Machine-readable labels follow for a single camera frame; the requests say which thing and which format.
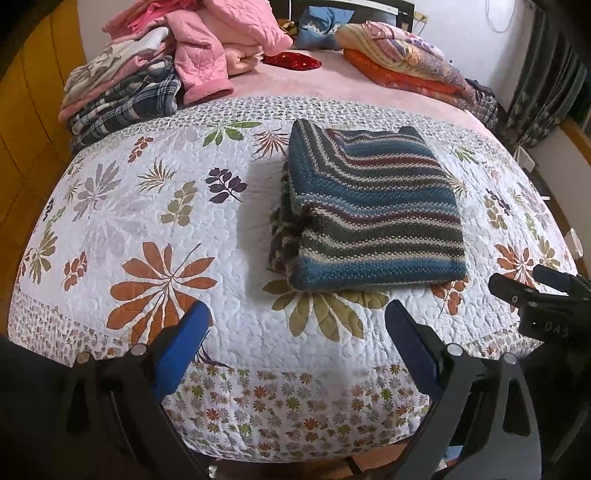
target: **headboard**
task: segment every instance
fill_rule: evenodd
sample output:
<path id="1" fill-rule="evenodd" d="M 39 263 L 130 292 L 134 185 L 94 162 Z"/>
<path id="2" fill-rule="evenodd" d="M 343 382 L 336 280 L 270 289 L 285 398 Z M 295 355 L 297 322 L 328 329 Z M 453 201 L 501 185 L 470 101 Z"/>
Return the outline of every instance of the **headboard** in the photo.
<path id="1" fill-rule="evenodd" d="M 269 2 L 276 18 L 289 18 L 290 0 L 269 0 Z M 404 0 L 345 0 L 342 2 L 333 0 L 291 0 L 291 20 L 299 20 L 306 7 L 335 7 L 355 10 L 351 23 L 363 23 L 366 20 L 394 23 L 392 13 L 372 8 L 372 4 L 387 5 L 398 9 L 398 15 L 395 17 L 396 26 L 409 32 L 413 31 L 414 4 Z"/>

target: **bed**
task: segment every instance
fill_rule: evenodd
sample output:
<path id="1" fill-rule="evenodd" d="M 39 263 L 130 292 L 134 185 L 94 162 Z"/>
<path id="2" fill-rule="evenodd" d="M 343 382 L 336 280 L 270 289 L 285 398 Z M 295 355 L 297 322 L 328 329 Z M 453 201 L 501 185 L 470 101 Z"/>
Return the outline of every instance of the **bed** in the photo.
<path id="1" fill-rule="evenodd" d="M 576 268 L 525 174 L 471 114 L 374 85 L 339 52 L 312 55 L 318 70 L 260 65 L 234 79 L 232 98 L 129 127 L 77 155 L 25 250 L 10 339 L 67 365 L 81 351 L 108 358 L 149 342 L 193 299 L 205 302 L 206 339 L 164 407 L 195 450 L 254 462 L 347 456 L 417 429 L 430 402 L 386 332 L 392 299 L 472 355 L 532 351 L 537 343 L 518 334 L 517 313 L 488 293 L 488 278 L 534 285 L 535 264 Z M 415 126 L 456 194 L 467 276 L 319 293 L 337 306 L 331 328 L 320 328 L 309 295 L 267 270 L 269 216 L 297 118 Z M 337 310 L 353 310 L 361 327 Z"/>

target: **pink clothing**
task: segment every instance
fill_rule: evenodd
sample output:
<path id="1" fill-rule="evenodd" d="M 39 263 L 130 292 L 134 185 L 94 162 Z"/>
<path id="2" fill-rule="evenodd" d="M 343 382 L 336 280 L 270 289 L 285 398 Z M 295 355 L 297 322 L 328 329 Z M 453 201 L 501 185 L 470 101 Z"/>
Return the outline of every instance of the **pink clothing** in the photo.
<path id="1" fill-rule="evenodd" d="M 117 71 L 117 73 L 111 80 L 97 85 L 82 98 L 72 103 L 69 103 L 68 105 L 65 105 L 60 110 L 60 113 L 57 116 L 59 123 L 65 124 L 71 116 L 77 114 L 78 111 L 84 108 L 87 103 L 93 102 L 94 100 L 96 100 L 96 98 L 98 98 L 99 95 L 105 93 L 108 89 L 117 85 L 121 80 L 126 79 L 130 75 L 133 75 L 147 63 L 160 59 L 165 55 L 170 55 L 171 53 L 174 53 L 174 46 L 174 39 L 167 39 L 166 42 L 162 42 L 162 44 L 160 45 L 160 49 L 153 56 L 143 57 L 140 55 L 136 55 L 135 57 L 132 57 Z"/>
<path id="2" fill-rule="evenodd" d="M 138 0 L 105 24 L 103 31 L 122 41 L 143 37 L 155 26 L 169 26 L 177 40 L 174 66 L 185 88 L 185 105 L 215 93 L 233 92 L 222 42 L 207 24 L 225 42 L 261 46 L 267 55 L 277 55 L 293 43 L 277 25 L 267 0 L 203 0 L 205 9 L 171 11 L 133 32 L 125 23 L 129 13 L 137 10 L 138 4 L 149 1 Z"/>
<path id="3" fill-rule="evenodd" d="M 200 5 L 199 0 L 158 0 L 148 5 L 148 8 L 138 16 L 128 27 L 132 32 L 143 29 L 148 23 L 156 18 L 161 18 L 169 12 L 180 8 L 194 10 Z"/>
<path id="4" fill-rule="evenodd" d="M 259 64 L 259 58 L 255 57 L 261 52 L 258 46 L 230 44 L 224 45 L 223 51 L 226 56 L 228 76 L 250 72 Z"/>

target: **white quilt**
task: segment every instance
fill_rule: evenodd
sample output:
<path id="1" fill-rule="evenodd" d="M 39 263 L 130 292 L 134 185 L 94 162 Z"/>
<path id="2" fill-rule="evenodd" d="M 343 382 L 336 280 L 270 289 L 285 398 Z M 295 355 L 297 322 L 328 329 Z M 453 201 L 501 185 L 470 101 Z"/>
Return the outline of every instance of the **white quilt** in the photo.
<path id="1" fill-rule="evenodd" d="M 267 270 L 269 214 L 296 118 L 341 129 L 416 127 L 457 196 L 463 281 L 320 293 L 336 305 L 324 320 L 331 328 L 321 330 L 309 296 Z M 71 365 L 83 350 L 103 358 L 149 342 L 199 299 L 213 324 L 165 400 L 185 441 L 228 459 L 345 456 L 408 436 L 429 406 L 385 330 L 387 302 L 401 300 L 444 342 L 474 355 L 524 355 L 536 343 L 517 334 L 517 314 L 487 282 L 500 272 L 532 285 L 538 263 L 576 272 L 539 195 L 491 140 L 340 100 L 217 100 L 112 134 L 74 159 L 27 247 L 9 335 Z M 351 310 L 360 327 L 341 322 Z"/>

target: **striped knit blanket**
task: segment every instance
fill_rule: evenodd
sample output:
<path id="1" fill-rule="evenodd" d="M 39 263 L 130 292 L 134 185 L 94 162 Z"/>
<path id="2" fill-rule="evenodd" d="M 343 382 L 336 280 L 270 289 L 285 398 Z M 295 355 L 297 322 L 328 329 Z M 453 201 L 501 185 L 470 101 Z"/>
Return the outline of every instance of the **striped knit blanket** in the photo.
<path id="1" fill-rule="evenodd" d="M 453 191 L 413 127 L 296 120 L 269 263 L 302 291 L 445 283 L 466 274 Z"/>

